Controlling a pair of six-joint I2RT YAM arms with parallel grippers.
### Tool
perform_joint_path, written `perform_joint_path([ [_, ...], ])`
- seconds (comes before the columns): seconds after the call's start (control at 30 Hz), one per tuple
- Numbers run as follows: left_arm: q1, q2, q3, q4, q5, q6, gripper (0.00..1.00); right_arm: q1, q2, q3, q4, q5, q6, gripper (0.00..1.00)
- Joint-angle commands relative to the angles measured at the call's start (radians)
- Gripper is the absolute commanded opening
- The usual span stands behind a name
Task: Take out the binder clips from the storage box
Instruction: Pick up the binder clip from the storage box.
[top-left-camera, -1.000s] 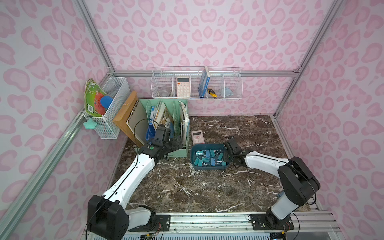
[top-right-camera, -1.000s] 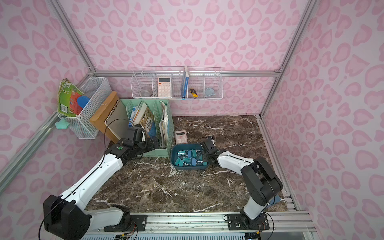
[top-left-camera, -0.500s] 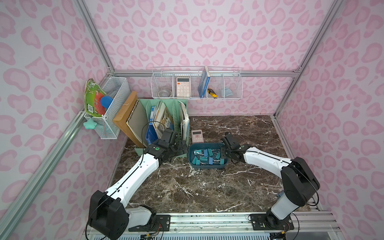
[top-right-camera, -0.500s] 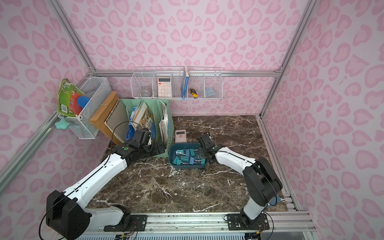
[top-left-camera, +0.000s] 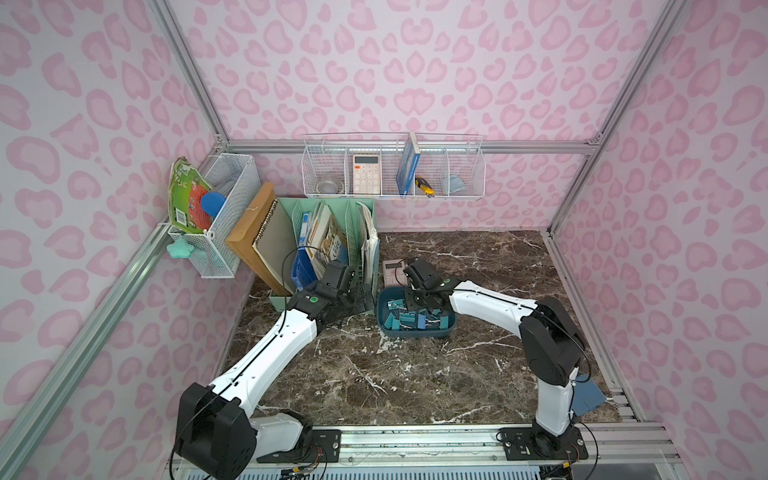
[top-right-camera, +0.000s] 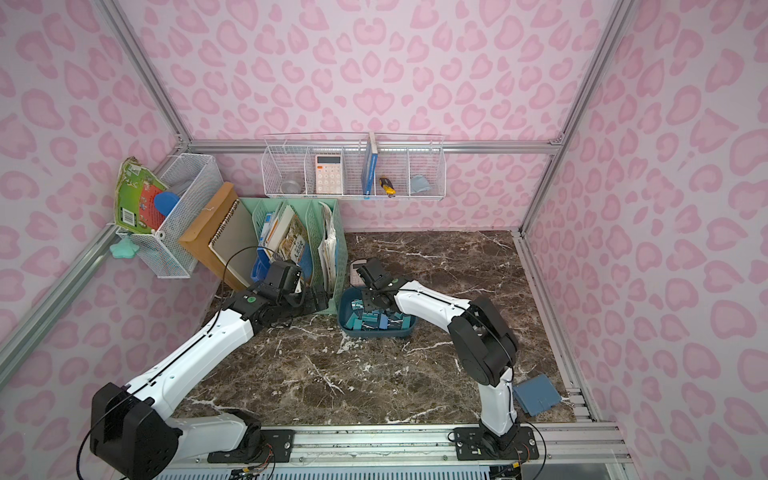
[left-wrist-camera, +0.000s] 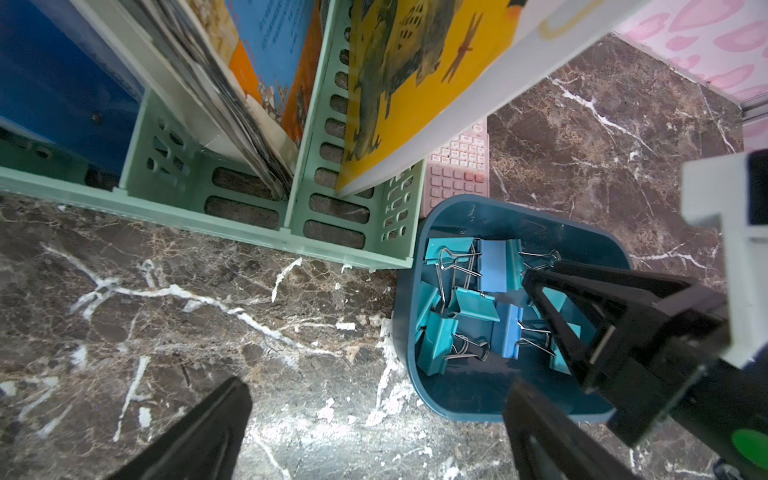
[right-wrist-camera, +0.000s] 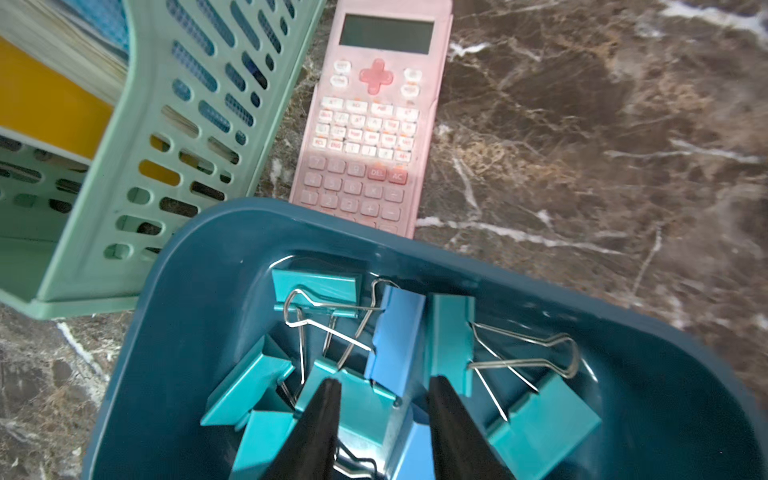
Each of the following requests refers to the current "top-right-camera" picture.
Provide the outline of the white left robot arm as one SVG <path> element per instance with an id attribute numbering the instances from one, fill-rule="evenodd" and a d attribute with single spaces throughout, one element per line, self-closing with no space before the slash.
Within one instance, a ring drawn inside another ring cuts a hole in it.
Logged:
<path id="1" fill-rule="evenodd" d="M 174 411 L 227 356 L 279 320 L 299 315 L 308 298 L 301 270 L 276 261 L 264 280 L 237 293 L 182 346 L 123 386 L 105 384 L 93 396 L 90 428 L 78 451 L 90 451 L 126 479 L 154 479 L 182 460 L 276 463 L 279 444 L 246 412 L 180 420 Z"/>

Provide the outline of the dark teal storage box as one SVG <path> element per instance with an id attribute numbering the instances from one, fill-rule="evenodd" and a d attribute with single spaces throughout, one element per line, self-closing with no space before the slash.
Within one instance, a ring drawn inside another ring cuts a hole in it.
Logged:
<path id="1" fill-rule="evenodd" d="M 341 331 L 354 338 L 404 338 L 411 335 L 419 322 L 411 315 L 366 310 L 360 287 L 344 291 L 337 320 Z"/>

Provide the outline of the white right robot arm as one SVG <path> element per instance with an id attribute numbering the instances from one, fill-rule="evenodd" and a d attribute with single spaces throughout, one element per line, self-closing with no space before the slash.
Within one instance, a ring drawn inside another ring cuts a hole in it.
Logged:
<path id="1" fill-rule="evenodd" d="M 365 285 L 367 310 L 414 316 L 450 335 L 459 364 L 478 385 L 480 425 L 496 437 L 509 434 L 517 423 L 513 380 L 519 341 L 492 300 L 452 297 L 396 278 L 377 259 L 356 271 Z"/>

